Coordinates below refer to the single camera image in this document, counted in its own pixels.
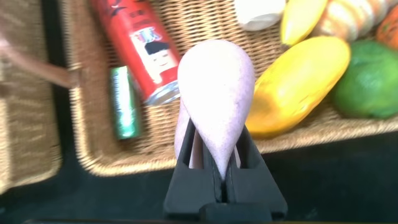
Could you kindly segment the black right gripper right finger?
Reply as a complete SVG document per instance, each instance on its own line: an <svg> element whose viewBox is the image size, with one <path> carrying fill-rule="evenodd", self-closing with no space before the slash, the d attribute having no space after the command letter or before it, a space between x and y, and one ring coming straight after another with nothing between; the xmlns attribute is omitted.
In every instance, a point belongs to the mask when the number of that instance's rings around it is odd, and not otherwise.
<svg viewBox="0 0 398 224"><path fill-rule="evenodd" d="M283 220L287 202L249 131L244 128L229 160L226 193L234 220Z"/></svg>

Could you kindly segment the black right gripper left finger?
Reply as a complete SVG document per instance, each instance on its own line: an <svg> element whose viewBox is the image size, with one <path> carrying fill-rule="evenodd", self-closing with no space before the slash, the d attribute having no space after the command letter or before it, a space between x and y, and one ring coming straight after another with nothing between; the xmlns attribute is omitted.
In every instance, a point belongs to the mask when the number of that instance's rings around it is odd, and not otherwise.
<svg viewBox="0 0 398 224"><path fill-rule="evenodd" d="M167 218L198 218L202 207L223 199L220 173L206 145L202 145L203 168L189 168L195 132L195 125L189 121L164 200Z"/></svg>

